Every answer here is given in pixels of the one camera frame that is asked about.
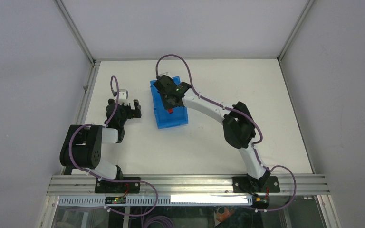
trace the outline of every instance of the white table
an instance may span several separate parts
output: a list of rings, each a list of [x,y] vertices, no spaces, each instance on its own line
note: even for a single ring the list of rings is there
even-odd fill
[[[187,62],[194,86],[203,95],[247,105],[264,134],[259,152],[269,167],[281,164],[294,173],[312,173],[277,60]],[[126,122],[122,143],[103,144],[102,157],[119,165],[124,174],[246,173],[240,153],[224,140],[222,126],[195,110],[188,110],[188,125],[157,129],[150,92],[155,64],[156,61],[100,63],[85,123],[104,123],[107,100],[112,97],[111,75],[117,76],[120,89],[128,90],[129,99],[138,99],[142,107],[142,118]],[[159,66],[159,73],[162,72],[189,83],[180,60],[163,60]]]

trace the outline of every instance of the robotic arm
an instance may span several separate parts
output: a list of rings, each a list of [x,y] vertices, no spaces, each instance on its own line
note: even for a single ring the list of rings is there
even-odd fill
[[[222,124],[225,140],[229,145],[239,150],[244,160],[249,181],[252,185],[256,185],[254,186],[256,188],[264,186],[270,176],[270,172],[262,164],[259,164],[252,147],[252,141],[256,135],[254,125],[244,116],[225,109],[225,107],[231,107],[251,117],[244,103],[228,104],[219,102],[224,107],[218,107],[196,95],[191,89],[190,84],[181,82],[179,85],[176,85],[167,75],[160,76],[154,83],[154,87],[160,93],[165,109],[173,109],[175,107],[191,108]]]

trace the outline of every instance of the white tabletop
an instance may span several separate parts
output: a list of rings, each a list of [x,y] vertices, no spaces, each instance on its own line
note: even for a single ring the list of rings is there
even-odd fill
[[[269,167],[280,164],[294,173],[312,173],[277,60],[187,62],[194,86],[203,95],[247,105],[264,134],[259,152]],[[155,64],[156,61],[100,63],[85,123],[104,123],[107,100],[112,97],[111,75],[117,76],[120,89],[128,90],[129,100],[139,100],[142,111],[142,118],[126,122],[122,143],[103,144],[102,157],[119,165],[124,174],[246,173],[240,153],[224,140],[222,126],[195,110],[188,110],[187,125],[157,129],[150,92]],[[189,83],[185,66],[179,60],[162,61],[159,73],[162,72],[180,76],[181,81]]]

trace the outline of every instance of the white wall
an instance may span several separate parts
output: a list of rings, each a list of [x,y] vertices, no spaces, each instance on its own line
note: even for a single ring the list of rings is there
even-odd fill
[[[316,1],[282,65],[343,227],[365,227],[365,1]]]
[[[307,0],[64,0],[95,58],[277,57]]]
[[[0,1],[0,228],[35,227],[88,69],[53,1]]]

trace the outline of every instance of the blue container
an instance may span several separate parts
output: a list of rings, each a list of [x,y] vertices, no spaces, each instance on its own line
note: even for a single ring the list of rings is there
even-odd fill
[[[188,124],[188,113],[186,107],[173,108],[173,113],[169,113],[164,109],[162,99],[157,89],[153,86],[156,80],[150,81],[150,91],[153,97],[153,111],[156,117],[157,128],[176,127],[184,124]],[[173,77],[173,81],[178,85],[180,83],[180,77]]]

